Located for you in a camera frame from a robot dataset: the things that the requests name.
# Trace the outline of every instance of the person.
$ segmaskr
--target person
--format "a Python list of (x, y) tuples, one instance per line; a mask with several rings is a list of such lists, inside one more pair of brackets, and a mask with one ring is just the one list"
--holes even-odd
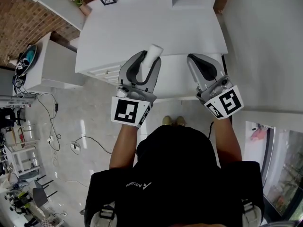
[[(229, 119), (214, 119), (217, 165), (210, 140), (166, 116), (136, 150), (138, 128), (122, 125), (109, 170), (91, 177), (85, 226), (115, 202), (118, 227), (241, 227), (243, 202), (264, 213), (260, 166), (243, 162)], [(138, 162), (134, 164), (137, 154)]]

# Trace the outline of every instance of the electrical outlet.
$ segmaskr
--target electrical outlet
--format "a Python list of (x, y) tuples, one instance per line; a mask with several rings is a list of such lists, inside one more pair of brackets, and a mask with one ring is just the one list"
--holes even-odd
[(75, 145), (75, 143), (71, 143), (71, 150), (72, 151), (79, 151), (79, 152), (81, 151), (78, 143), (76, 145)]
[(53, 142), (53, 136), (51, 135), (48, 139), (47, 139), (47, 143), (51, 144)]

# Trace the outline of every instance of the printed logo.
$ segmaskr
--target printed logo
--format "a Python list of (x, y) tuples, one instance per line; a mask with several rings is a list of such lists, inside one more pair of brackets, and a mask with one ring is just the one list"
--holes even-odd
[(130, 185), (134, 185), (134, 186), (136, 186), (136, 187), (141, 187), (141, 186), (142, 186), (142, 184), (138, 184), (138, 183), (134, 183), (134, 182), (131, 182), (131, 183), (129, 183), (129, 184), (126, 184), (127, 187), (130, 186)]
[(223, 115), (211, 104), (209, 103), (206, 107), (216, 116), (217, 118), (222, 118)]
[(143, 122), (144, 122), (146, 116), (148, 115), (148, 113), (150, 112), (150, 110), (151, 110), (151, 108), (148, 106), (147, 109), (146, 109), (146, 111), (145, 111), (145, 113), (144, 113), (144, 115), (143, 115), (143, 117), (142, 117), (142, 119), (139, 122), (140, 125), (143, 124)]
[(138, 110), (138, 102), (119, 99), (115, 114), (115, 120), (134, 123)]
[[(141, 186), (142, 186), (142, 184), (139, 184), (139, 183), (135, 183), (135, 182), (131, 182), (131, 183), (128, 183), (128, 184), (126, 184), (126, 187), (128, 187), (128, 186), (135, 186), (135, 187), (139, 187), (139, 188), (141, 188)], [(145, 189), (145, 188), (147, 188), (149, 185), (151, 185), (151, 183), (149, 183), (149, 184), (145, 184), (144, 183), (144, 185), (143, 185), (143, 190)]]
[(147, 185), (144, 183), (144, 185), (143, 185), (143, 190), (144, 190), (145, 188), (147, 188), (149, 185), (151, 185), (151, 183), (149, 183), (149, 184), (147, 184)]
[(241, 103), (234, 90), (230, 90), (229, 92), (223, 94), (219, 97), (219, 99), (227, 114), (231, 114), (241, 107)]

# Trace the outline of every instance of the vase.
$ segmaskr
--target vase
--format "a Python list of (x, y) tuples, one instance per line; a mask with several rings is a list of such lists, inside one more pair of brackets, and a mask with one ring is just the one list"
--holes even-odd
[(85, 16), (90, 15), (91, 9), (85, 2), (79, 8)]

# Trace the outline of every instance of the backpack strap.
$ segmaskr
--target backpack strap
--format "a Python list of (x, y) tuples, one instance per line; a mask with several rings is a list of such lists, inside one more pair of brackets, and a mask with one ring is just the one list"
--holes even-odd
[(90, 222), (90, 227), (116, 227), (117, 215), (115, 202), (105, 204), (100, 212), (95, 213)]
[(248, 200), (242, 200), (244, 213), (242, 215), (242, 226), (243, 227), (259, 227), (262, 221), (261, 209), (253, 205)]

